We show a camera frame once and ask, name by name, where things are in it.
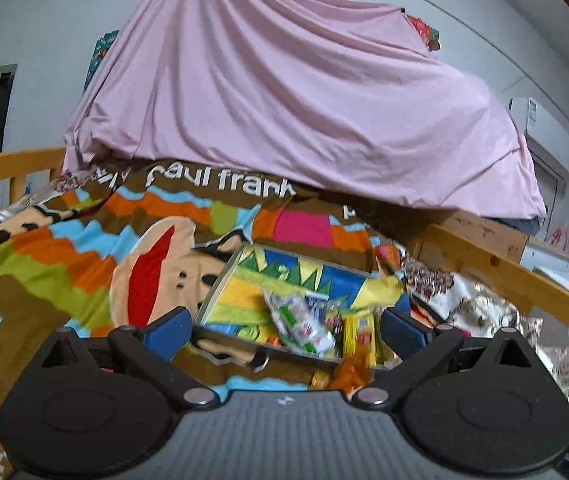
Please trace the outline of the orange snack clear packet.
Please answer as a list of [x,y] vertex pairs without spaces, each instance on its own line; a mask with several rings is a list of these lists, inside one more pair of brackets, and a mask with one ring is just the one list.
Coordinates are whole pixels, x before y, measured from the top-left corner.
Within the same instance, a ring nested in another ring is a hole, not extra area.
[[358,349],[352,356],[343,359],[327,383],[330,390],[339,390],[350,398],[356,391],[368,386],[373,379],[368,353]]

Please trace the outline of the white pink snack pouch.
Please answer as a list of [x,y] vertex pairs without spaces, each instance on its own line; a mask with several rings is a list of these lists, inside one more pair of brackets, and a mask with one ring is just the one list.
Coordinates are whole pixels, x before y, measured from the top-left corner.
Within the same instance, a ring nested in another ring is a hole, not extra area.
[[335,339],[313,313],[300,294],[278,295],[262,290],[272,322],[281,339],[291,348],[323,356],[335,349]]

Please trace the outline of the blue stick sachet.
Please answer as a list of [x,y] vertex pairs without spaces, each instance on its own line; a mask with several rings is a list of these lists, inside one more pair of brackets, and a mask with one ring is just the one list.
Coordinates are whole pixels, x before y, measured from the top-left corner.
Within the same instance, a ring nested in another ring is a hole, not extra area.
[[309,292],[305,295],[305,302],[310,314],[313,315],[316,320],[323,323],[325,320],[325,311],[327,311],[329,307],[329,299],[322,295]]

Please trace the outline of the yellow snack packet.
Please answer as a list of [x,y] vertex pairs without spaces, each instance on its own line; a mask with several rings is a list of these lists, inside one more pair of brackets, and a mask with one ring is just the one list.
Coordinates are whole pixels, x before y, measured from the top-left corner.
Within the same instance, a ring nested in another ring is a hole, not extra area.
[[370,310],[350,311],[343,316],[342,355],[360,356],[369,367],[377,364],[375,317]]

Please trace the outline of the white floral quilt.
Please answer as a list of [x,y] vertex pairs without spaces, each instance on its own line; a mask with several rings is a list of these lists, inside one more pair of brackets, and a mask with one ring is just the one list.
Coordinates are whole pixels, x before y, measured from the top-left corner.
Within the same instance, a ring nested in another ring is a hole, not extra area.
[[[51,183],[48,188],[59,181]],[[0,212],[0,221],[19,210],[26,200],[44,197],[48,188],[38,196],[25,196],[10,209]],[[409,257],[394,240],[379,232],[377,234],[381,237],[381,245],[377,248],[380,268],[398,278],[405,285],[406,292],[414,292],[421,297],[420,306],[413,309],[418,318],[430,321],[441,318],[476,337],[489,337],[500,327],[511,326],[531,344],[538,341],[542,331],[540,318],[527,318],[512,302],[486,286],[472,283],[459,274],[425,266]]]

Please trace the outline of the colourful Paul Frank blanket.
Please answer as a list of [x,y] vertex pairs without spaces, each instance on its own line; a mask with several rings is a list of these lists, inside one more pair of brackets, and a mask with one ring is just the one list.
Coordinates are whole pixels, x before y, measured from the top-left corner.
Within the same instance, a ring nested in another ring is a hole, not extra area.
[[[26,200],[0,221],[0,404],[53,330],[102,337],[176,307],[198,313],[245,243],[391,276],[350,204],[268,174],[106,165]],[[0,446],[0,479],[9,470]]]

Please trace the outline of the grey tray with dinosaur print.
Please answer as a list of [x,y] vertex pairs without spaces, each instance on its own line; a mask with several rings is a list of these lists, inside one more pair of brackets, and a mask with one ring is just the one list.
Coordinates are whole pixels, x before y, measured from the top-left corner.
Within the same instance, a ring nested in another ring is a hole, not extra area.
[[[311,292],[329,299],[322,324],[334,336],[335,349],[316,356],[286,344],[272,322],[263,289],[304,298]],[[343,356],[343,316],[347,312],[370,310],[377,334],[382,311],[395,307],[410,310],[405,285],[395,276],[379,278],[293,252],[244,244],[216,278],[200,307],[196,326],[205,336],[225,344],[335,363]]]

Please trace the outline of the white air conditioner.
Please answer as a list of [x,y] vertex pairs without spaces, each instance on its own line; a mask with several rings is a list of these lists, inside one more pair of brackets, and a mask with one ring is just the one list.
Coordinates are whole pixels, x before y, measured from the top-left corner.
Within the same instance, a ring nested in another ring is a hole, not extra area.
[[533,98],[513,98],[509,110],[534,159],[557,180],[569,182],[569,134],[560,123]]

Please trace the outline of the pink bed sheet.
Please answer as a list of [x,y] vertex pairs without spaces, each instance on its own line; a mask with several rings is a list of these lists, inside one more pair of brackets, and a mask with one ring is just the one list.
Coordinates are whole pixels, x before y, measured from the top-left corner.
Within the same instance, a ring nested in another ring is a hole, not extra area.
[[76,108],[68,169],[111,154],[256,170],[414,208],[546,214],[525,136],[402,10],[349,0],[143,0]]

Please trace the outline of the wooden bed frame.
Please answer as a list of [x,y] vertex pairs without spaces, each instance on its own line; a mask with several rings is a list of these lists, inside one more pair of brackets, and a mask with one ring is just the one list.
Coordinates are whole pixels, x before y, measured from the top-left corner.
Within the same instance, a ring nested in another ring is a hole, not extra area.
[[[10,182],[12,200],[21,197],[30,174],[47,171],[56,178],[64,153],[64,148],[0,153],[0,181]],[[569,325],[569,291],[521,266],[530,237],[463,211],[394,206],[391,214],[388,232],[412,257],[489,286],[525,314],[539,307]]]

